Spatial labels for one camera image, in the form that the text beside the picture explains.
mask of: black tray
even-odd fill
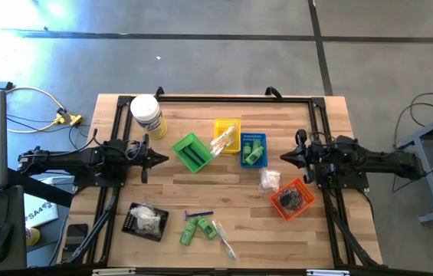
[[[139,203],[132,202],[130,210],[137,207],[138,205],[141,205]],[[163,211],[157,208],[153,208],[155,210],[155,213],[157,215],[160,215],[160,233],[162,233],[159,237],[151,234],[145,234],[145,233],[138,233],[138,227],[136,224],[136,218],[134,215],[130,214],[130,211],[127,212],[126,219],[124,220],[123,229],[122,232],[136,235],[141,238],[148,238],[149,240],[160,242],[163,237],[163,232],[165,231],[165,226],[167,224],[167,220],[169,219],[169,213],[167,211]]]

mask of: orange container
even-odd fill
[[[279,202],[279,196],[287,190],[296,190],[301,196],[301,204],[298,210],[292,211],[292,210],[286,210],[283,208],[283,206]],[[306,210],[308,207],[312,206],[312,204],[315,203],[317,199],[313,196],[313,194],[310,192],[310,190],[301,182],[300,179],[295,179],[283,188],[279,189],[277,192],[275,192],[273,195],[271,195],[271,202],[272,205],[276,208],[276,210],[279,212],[279,215],[283,217],[283,219],[287,222],[289,222],[291,219],[296,218],[299,214],[301,214],[304,210]]]

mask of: blue handle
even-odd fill
[[[195,213],[195,214],[191,214],[191,215],[187,215],[189,218],[193,218],[195,216],[200,216],[200,215],[212,215],[214,214],[213,211],[210,212],[200,212],[200,213]]]

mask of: butcher block tabletop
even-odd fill
[[[89,139],[93,130],[98,129],[97,139],[109,140],[118,96],[99,95]],[[345,98],[324,98],[332,135],[353,136]],[[285,222],[269,200],[271,192],[259,190],[258,169],[241,168],[238,154],[221,154],[199,172],[192,173],[172,151],[172,146],[189,133],[208,145],[213,139],[215,119],[238,118],[241,132],[266,134],[267,168],[279,171],[280,186],[285,186],[303,178],[302,169],[279,156],[296,147],[294,135],[298,129],[311,132],[306,104],[162,102],[160,107],[168,131],[162,139],[150,140],[149,144],[169,160],[149,170],[147,184],[141,183],[139,167],[129,169],[125,186],[120,190],[109,267],[333,268],[323,197],[314,182],[307,184],[307,188],[315,195],[315,204],[294,220]],[[119,138],[123,135],[125,118],[123,115],[120,122]],[[130,139],[141,140],[143,134],[133,120]],[[92,229],[99,191],[97,187],[89,187],[74,197],[68,225],[87,223],[89,231]],[[356,190],[344,189],[343,196],[351,232],[369,255],[381,263],[369,203]],[[131,202],[147,203],[170,213],[161,242],[121,232]],[[228,257],[219,237],[208,240],[200,229],[190,246],[181,245],[185,210],[189,213],[213,211],[214,215],[206,218],[221,223],[237,260]],[[98,238],[96,261],[102,251],[104,233],[105,227]],[[341,234],[338,239],[345,260]]]

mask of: blue basket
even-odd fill
[[[262,157],[257,160],[254,165],[248,165],[244,163],[243,156],[244,156],[244,144],[250,143],[252,146],[252,143],[256,140],[261,141],[261,146],[264,147],[264,154],[262,154]],[[264,168],[267,167],[267,144],[265,143],[265,134],[263,133],[241,133],[240,134],[240,144],[242,150],[240,151],[240,166],[242,168]]]

